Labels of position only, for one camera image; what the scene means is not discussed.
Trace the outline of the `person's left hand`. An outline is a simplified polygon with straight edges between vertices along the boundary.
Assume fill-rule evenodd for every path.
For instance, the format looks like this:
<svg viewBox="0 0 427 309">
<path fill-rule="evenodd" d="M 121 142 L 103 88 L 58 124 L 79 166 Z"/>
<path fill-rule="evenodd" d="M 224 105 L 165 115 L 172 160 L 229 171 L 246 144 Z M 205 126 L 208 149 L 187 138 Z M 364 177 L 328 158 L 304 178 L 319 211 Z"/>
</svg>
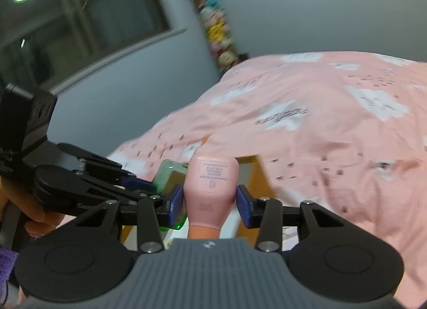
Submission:
<svg viewBox="0 0 427 309">
<path fill-rule="evenodd" d="M 4 222 L 6 207 L 14 204 L 29 220 L 25 230 L 32 237 L 42 237 L 54 231 L 64 220 L 64 214 L 44 211 L 34 199 L 32 193 L 27 193 L 8 179 L 1 178 L 1 223 Z"/>
</svg>

